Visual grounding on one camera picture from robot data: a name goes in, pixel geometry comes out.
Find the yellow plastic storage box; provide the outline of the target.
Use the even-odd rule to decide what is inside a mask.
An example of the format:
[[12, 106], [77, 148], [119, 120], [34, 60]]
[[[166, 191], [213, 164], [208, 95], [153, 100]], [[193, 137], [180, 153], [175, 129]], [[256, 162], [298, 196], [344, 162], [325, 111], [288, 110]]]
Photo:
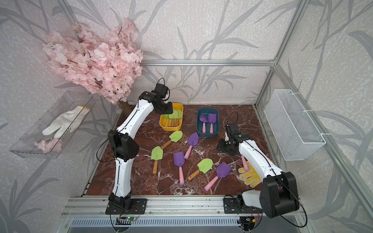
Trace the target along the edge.
[[159, 125], [164, 131], [178, 131], [182, 127], [184, 106], [181, 103], [173, 103], [173, 114], [161, 115]]

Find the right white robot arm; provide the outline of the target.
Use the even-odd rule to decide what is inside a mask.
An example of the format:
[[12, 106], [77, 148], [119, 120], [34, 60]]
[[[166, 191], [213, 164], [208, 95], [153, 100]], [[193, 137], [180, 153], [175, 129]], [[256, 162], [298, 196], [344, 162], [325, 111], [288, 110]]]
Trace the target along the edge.
[[242, 155], [258, 174], [261, 190], [241, 194], [246, 206], [259, 208], [273, 218], [299, 210], [296, 178], [291, 172], [277, 167], [257, 146], [254, 139], [240, 132], [236, 123], [225, 125], [226, 137], [217, 149], [230, 155]]

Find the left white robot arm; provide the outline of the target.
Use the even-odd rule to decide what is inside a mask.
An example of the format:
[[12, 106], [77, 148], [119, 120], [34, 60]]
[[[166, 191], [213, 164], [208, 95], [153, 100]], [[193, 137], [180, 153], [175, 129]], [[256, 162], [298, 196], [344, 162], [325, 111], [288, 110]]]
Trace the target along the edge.
[[153, 111], [160, 115], [171, 114], [173, 104], [168, 102], [170, 90], [165, 84], [157, 83], [152, 91], [144, 91], [138, 102], [122, 125], [108, 133], [110, 146], [116, 163], [115, 184], [109, 195], [109, 202], [120, 208], [128, 209], [131, 202], [132, 165], [140, 147], [135, 136]]

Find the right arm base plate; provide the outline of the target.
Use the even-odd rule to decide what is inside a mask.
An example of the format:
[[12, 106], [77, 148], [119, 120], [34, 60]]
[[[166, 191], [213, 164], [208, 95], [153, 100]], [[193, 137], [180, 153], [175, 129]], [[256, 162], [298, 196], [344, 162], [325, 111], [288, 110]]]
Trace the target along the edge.
[[247, 206], [241, 195], [236, 197], [225, 195], [223, 198], [223, 205], [225, 214], [262, 214], [261, 209]]

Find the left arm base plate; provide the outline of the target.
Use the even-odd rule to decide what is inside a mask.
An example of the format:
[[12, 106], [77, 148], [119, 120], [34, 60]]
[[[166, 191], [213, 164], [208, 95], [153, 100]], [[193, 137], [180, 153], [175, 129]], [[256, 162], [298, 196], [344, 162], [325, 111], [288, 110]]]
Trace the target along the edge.
[[131, 199], [131, 201], [129, 202], [128, 209], [118, 207], [112, 202], [109, 202], [109, 204], [107, 205], [105, 214], [106, 215], [120, 215], [120, 214], [144, 215], [146, 206], [147, 206], [147, 199]]

